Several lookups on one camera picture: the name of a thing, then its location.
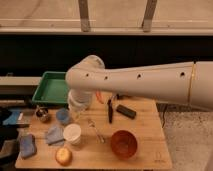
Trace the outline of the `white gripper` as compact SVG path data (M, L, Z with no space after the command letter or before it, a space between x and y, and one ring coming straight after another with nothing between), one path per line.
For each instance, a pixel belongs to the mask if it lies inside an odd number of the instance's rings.
M92 102L93 94L91 92L79 91L71 89L68 92L68 107L71 111L75 111L74 121L79 123L82 119L83 110L86 110Z

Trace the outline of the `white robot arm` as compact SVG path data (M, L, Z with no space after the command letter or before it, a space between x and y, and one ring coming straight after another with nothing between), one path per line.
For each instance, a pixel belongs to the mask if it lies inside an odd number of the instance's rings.
M107 69L100 57L89 55L66 72L65 80L74 109L87 108L93 92L105 91L213 110L212 61Z

